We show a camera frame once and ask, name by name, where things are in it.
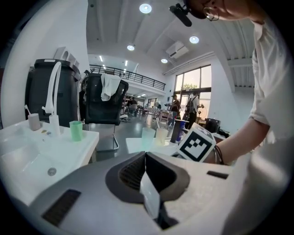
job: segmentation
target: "railing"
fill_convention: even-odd
[[[91,73],[107,73],[111,75],[118,75],[122,79],[134,81],[137,83],[141,83],[147,86],[152,86],[154,88],[157,88],[159,90],[164,90],[165,83],[159,82],[157,80],[154,80],[152,78],[145,77],[143,75],[132,73],[129,71],[124,71],[119,68],[112,68],[112,67],[103,67],[99,65],[90,65]]]

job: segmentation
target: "air conditioner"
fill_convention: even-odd
[[[188,48],[185,47],[182,42],[177,41],[169,49],[166,50],[166,53],[169,54],[170,58],[177,59],[180,56],[186,54],[188,51]]]

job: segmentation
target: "faucet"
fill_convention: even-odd
[[[52,70],[49,87],[48,87],[48,94],[47,94],[47,101],[46,106],[42,107],[42,109],[46,113],[50,113],[49,122],[52,125],[52,133],[55,137],[60,136],[60,127],[59,127],[59,118],[57,115],[57,92],[58,92],[58,84],[60,78],[60,71],[61,71],[61,63],[57,62]],[[52,95],[53,95],[53,86],[55,82],[55,91],[54,91],[54,105],[52,102]]]

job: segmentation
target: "tree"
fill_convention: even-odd
[[[184,84],[182,90],[190,90],[190,89],[195,89],[195,88],[197,88],[197,85]]]

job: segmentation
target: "translucent cup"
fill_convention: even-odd
[[[157,145],[164,145],[165,144],[165,139],[168,135],[169,131],[163,128],[157,128],[156,129],[156,144]]]
[[[153,143],[154,136],[155,136],[155,130],[153,130],[151,128],[147,128],[147,127],[143,128],[143,131],[142,131],[143,151],[150,150],[152,143]]]
[[[73,141],[81,141],[83,139],[83,123],[80,121],[72,121],[69,123],[70,133]]]

